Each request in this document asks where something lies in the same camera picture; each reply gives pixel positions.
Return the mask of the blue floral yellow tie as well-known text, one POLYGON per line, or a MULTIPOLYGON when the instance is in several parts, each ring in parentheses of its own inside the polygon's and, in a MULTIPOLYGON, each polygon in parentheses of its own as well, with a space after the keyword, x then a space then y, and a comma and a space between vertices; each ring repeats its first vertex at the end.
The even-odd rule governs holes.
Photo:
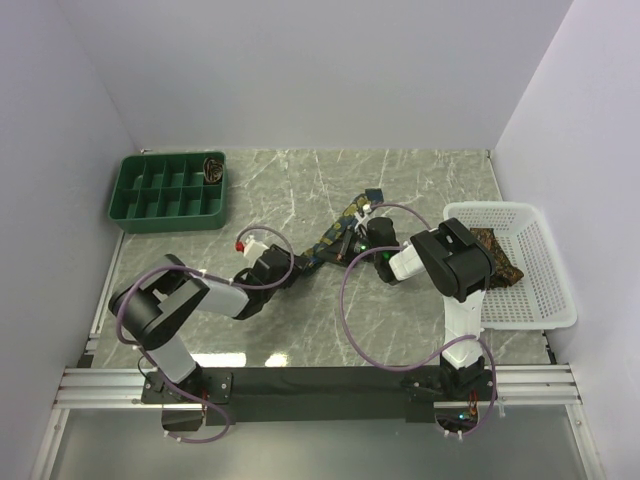
POLYGON ((302 253, 307 261, 303 275, 317 273, 324 264, 346 268, 357 255, 367 250, 370 242, 363 224, 358 222, 364 218, 366 205, 372 207, 383 201, 384 195, 380 188, 369 188, 358 194, 320 239, 302 253))

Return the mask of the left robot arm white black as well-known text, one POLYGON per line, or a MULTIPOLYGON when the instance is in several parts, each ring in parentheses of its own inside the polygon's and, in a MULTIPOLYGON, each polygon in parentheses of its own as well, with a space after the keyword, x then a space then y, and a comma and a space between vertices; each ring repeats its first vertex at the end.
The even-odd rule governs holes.
POLYGON ((114 293, 109 309, 121 315, 121 325, 133 336, 166 375, 165 388, 176 400, 187 402, 206 392, 201 366, 193 359, 179 330, 193 311, 200 309, 234 320, 245 320, 263 309, 280 289, 303 274, 308 259, 292 256, 278 245, 253 238, 238 241, 236 250, 252 265, 230 281, 202 278, 183 269, 184 263, 166 254, 154 265, 158 272, 137 290, 130 285, 114 293))

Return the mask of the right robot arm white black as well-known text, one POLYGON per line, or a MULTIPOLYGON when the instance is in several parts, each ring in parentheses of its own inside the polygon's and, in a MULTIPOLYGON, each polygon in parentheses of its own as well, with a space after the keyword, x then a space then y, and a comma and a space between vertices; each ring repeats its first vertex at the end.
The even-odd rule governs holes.
POLYGON ((446 399, 466 398, 473 391, 496 385, 495 361, 481 339, 481 309, 496 263, 491 252, 458 219, 449 218, 399 244, 391 219, 378 217, 365 227, 370 247, 347 266, 339 290, 339 313, 348 342, 370 365, 409 372, 439 360, 437 384, 431 388, 446 399), (383 282, 393 285, 426 273, 444 304, 445 342, 427 359, 405 366, 389 366, 371 358, 356 342, 347 323, 344 293, 352 270, 373 255, 383 282))

